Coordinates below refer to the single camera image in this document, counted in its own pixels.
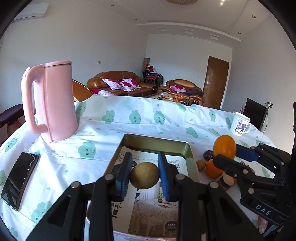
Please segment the person's right hand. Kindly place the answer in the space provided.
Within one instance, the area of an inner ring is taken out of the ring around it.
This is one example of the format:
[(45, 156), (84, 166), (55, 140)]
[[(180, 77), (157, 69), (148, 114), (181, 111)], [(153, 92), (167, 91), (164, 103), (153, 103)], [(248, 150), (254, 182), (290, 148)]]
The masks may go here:
[(257, 225), (258, 225), (259, 233), (262, 234), (264, 237), (269, 235), (272, 231), (274, 231), (274, 230), (276, 230), (278, 228), (275, 225), (271, 225), (268, 228), (268, 221), (265, 220), (264, 218), (260, 217), (260, 216), (258, 217)]

